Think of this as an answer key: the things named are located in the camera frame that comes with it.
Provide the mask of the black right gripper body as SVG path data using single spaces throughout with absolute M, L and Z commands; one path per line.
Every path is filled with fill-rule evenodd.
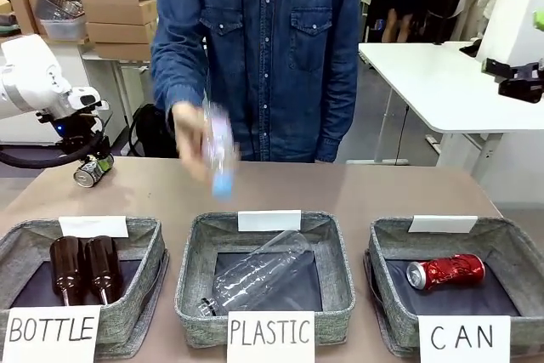
M 508 65 L 505 79 L 499 83 L 498 93 L 531 104 L 539 103 L 544 94 L 544 63 Z

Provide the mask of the blank white card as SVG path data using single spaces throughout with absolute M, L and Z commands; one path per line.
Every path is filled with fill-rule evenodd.
M 300 231 L 301 210 L 239 211 L 240 232 Z
M 128 238 L 125 216 L 63 216 L 58 221 L 63 236 Z
M 476 225 L 478 216 L 414 215 L 409 233 L 468 234 Z

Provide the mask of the small clear bottle blue cap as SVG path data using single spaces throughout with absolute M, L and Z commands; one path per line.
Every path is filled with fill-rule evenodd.
M 225 109 L 207 99 L 202 108 L 205 131 L 201 149 L 211 172 L 212 195 L 226 199 L 232 195 L 238 162 L 230 119 Z

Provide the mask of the white desk with legs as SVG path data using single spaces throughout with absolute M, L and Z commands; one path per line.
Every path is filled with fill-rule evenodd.
M 501 96 L 463 45 L 361 43 L 359 53 L 391 94 L 441 133 L 438 166 L 462 168 L 480 181 L 504 134 L 544 131 L 544 105 Z

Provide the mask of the silver drink can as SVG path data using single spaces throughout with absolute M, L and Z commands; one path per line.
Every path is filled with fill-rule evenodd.
M 74 172 L 73 178 L 81 187 L 92 188 L 113 168 L 113 165 L 112 154 L 101 158 L 89 156 Z

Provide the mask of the white paper sign CAN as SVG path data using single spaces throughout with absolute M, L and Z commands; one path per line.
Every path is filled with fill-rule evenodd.
M 510 363 L 506 315 L 420 315 L 421 363 Z

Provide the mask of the brown glass bottle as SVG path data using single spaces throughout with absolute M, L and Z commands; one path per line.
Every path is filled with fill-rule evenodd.
M 103 305 L 122 296 L 122 272 L 115 241 L 106 235 L 96 236 L 84 247 L 92 294 Z
M 52 288 L 64 306 L 84 305 L 85 260 L 82 243 L 75 236 L 55 240 L 49 248 Z

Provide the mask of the person left forearm denim sleeve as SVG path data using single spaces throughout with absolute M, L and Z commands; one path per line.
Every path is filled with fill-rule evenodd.
M 324 71 L 321 124 L 314 158 L 334 162 L 337 151 L 353 118 L 358 79 L 357 37 L 341 36 L 331 44 L 331 54 Z

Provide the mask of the white side desk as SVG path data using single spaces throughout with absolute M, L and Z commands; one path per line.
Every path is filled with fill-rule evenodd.
M 88 39 L 71 42 L 45 38 L 44 41 L 71 85 L 93 87 L 109 104 L 109 109 L 99 111 L 98 115 L 106 124 L 105 134 L 110 139 L 113 154 L 128 156 L 129 144 L 136 142 L 134 135 L 128 135 L 135 112 L 150 102 L 146 64 L 104 60 Z

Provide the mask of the person right forearm denim sleeve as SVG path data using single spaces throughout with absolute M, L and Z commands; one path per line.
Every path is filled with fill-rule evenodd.
M 151 48 L 155 103 L 169 112 L 177 103 L 201 105 L 207 74 L 200 12 L 162 10 Z

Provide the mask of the large open cardboard box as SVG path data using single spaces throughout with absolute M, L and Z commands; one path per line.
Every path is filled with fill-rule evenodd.
M 87 22 L 143 26 L 157 18 L 156 0 L 82 0 Z

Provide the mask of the large clear plastic bottle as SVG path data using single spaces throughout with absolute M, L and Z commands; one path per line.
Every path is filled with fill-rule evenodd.
M 198 310 L 204 317 L 255 310 L 313 261 L 312 247 L 303 234 L 283 231 L 216 274 Z

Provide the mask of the flat cardboard box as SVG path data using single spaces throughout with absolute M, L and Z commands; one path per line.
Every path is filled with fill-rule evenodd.
M 157 22 L 151 21 L 145 25 L 122 25 L 87 23 L 88 37 L 93 43 L 151 43 L 155 34 Z
M 100 43 L 93 41 L 100 58 L 108 60 L 149 61 L 152 42 L 147 43 Z

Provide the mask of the person torso denim shirt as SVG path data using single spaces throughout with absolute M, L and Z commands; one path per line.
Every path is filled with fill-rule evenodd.
M 203 101 L 228 112 L 242 158 L 317 162 L 324 71 L 335 38 L 358 42 L 359 0 L 157 0 L 158 20 L 164 9 L 200 12 Z

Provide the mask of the crushed red drink can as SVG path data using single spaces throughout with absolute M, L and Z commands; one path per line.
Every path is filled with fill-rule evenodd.
M 456 254 L 448 258 L 413 261 L 406 268 L 405 276 L 410 285 L 427 291 L 443 284 L 471 286 L 485 279 L 486 268 L 480 257 L 474 254 Z

